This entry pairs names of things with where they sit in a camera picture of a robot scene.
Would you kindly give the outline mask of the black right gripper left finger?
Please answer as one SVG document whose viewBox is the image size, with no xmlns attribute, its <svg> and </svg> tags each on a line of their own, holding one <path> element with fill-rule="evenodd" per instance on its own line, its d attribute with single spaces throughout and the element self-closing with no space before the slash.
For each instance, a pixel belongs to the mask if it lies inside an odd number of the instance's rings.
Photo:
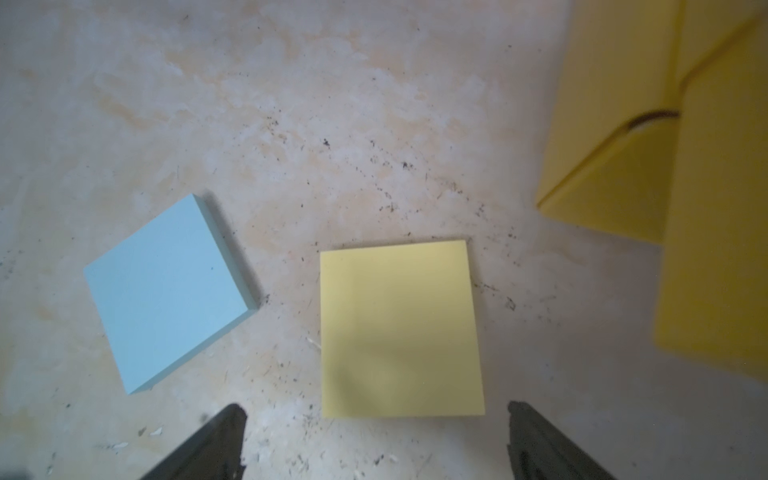
<svg viewBox="0 0 768 480">
<path fill-rule="evenodd" d="M 141 479 L 242 479 L 246 421 L 240 405 L 227 405 Z"/>
</svg>

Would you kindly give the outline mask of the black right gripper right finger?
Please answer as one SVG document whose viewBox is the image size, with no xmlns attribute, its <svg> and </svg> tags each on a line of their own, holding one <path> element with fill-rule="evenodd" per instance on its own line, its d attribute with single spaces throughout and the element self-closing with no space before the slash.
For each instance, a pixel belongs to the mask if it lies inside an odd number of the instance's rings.
<svg viewBox="0 0 768 480">
<path fill-rule="evenodd" d="M 615 480 L 530 404 L 510 401 L 507 451 L 515 479 Z"/>
</svg>

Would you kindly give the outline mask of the yellow sticky note pad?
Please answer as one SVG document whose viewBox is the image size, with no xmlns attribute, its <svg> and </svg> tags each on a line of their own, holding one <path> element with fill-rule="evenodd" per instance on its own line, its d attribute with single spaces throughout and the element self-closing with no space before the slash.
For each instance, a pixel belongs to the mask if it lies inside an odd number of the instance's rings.
<svg viewBox="0 0 768 480">
<path fill-rule="evenodd" d="M 484 414 L 465 241 L 324 251 L 319 284 L 324 417 Z"/>
</svg>

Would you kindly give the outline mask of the yellow drawer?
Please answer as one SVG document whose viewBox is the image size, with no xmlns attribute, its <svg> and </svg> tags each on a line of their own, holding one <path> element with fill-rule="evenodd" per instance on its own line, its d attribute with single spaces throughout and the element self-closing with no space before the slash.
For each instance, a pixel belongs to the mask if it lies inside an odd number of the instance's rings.
<svg viewBox="0 0 768 480">
<path fill-rule="evenodd" d="M 767 22 L 687 81 L 673 167 L 658 346 L 767 376 Z"/>
</svg>

